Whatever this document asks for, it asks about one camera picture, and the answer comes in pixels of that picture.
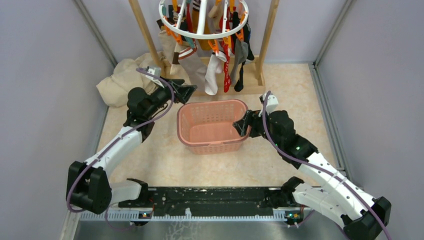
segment gray sock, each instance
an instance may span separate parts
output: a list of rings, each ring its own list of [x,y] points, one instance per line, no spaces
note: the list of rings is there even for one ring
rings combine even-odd
[[[242,64],[248,58],[249,54],[249,45],[246,42],[241,42],[238,38],[235,40],[235,57],[234,57],[234,66],[232,66],[231,74],[229,77],[231,78],[231,84],[235,84],[237,82],[236,74],[237,68],[240,64]]]
[[[190,83],[197,86],[197,91],[204,92],[208,67],[202,62],[197,52],[187,47],[179,52],[178,62],[187,73]]]

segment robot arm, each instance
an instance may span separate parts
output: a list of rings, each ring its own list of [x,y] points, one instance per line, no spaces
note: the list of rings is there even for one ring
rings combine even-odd
[[[265,102],[265,97],[266,94],[260,97],[262,103]],[[297,177],[292,177],[282,187],[289,195],[287,198],[293,204],[309,206],[330,218],[343,228],[350,239],[375,239],[382,231],[382,227],[369,208],[386,226],[390,217],[390,202],[384,197],[374,198],[336,170],[318,152],[316,146],[296,133],[294,122],[286,111],[275,110],[278,101],[274,95],[270,94],[266,102],[265,112],[248,110],[241,120],[234,122],[233,126],[241,136],[247,134],[252,138],[261,136],[274,142],[283,160],[311,176],[321,185],[322,189],[319,190]]]
[[[102,150],[84,162],[75,161],[68,170],[66,200],[95,214],[111,204],[136,200],[146,194],[147,184],[137,179],[109,184],[114,169],[152,132],[154,117],[174,95],[175,103],[185,104],[196,90],[195,85],[182,85],[184,80],[169,80],[170,88],[158,87],[148,95],[136,87],[128,93],[127,120],[119,133]]]

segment wooden base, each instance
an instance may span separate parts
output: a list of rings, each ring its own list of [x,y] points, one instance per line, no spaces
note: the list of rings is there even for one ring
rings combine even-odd
[[[264,75],[261,72],[260,73],[260,77],[259,79],[256,78],[256,59],[258,59],[259,56],[255,56],[255,60],[244,66],[244,75],[243,75],[243,85],[244,88],[242,91],[240,92],[236,92],[234,90],[234,86],[232,85],[228,92],[224,92],[224,74],[217,74],[216,75],[216,82],[218,84],[218,92],[216,95],[241,95],[241,94],[263,94],[265,93],[265,79],[264,79]],[[201,57],[200,58],[202,60],[202,62],[207,66],[209,63],[209,57]],[[229,62],[229,70],[231,71],[233,69],[233,65],[234,65],[234,57],[231,57],[230,62]],[[171,65],[169,64],[169,62],[165,59],[164,60],[164,66],[165,66],[165,71],[162,71],[162,73],[164,73],[162,76],[168,79],[178,79],[181,78],[179,76],[175,76],[175,75],[170,75],[170,69],[171,69]],[[239,79],[239,71],[241,68],[241,64],[238,66],[237,69],[237,76],[236,79]],[[201,91],[196,91],[193,96],[209,96],[207,95],[205,92],[201,92]]]

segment crumpled towel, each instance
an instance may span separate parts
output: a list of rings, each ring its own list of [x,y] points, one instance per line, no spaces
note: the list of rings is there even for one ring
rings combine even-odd
[[[137,68],[154,66],[150,53],[133,60],[126,58],[118,63],[111,76],[97,84],[97,90],[104,103],[110,107],[121,107],[128,102],[128,92],[133,88],[143,88],[147,94],[153,93],[157,86]]]

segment wooden pole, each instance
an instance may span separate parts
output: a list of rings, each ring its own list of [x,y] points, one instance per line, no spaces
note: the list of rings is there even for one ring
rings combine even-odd
[[[279,4],[280,0],[272,0],[269,6],[268,20],[266,21],[265,33],[263,34],[262,47],[260,48],[259,59],[256,61],[256,79],[258,80],[261,78],[262,67],[264,66],[265,55],[267,55]]]
[[[145,17],[143,15],[142,9],[138,0],[128,0],[131,9],[134,12],[135,19],[137,20],[138,26],[140,27],[141,33],[143,34],[144,40],[148,46],[148,49],[151,54],[151,58],[154,63],[162,69],[162,72],[165,71],[164,63],[159,58],[158,52],[156,51],[155,44],[153,43],[152,35],[150,35],[149,28],[147,27]]]

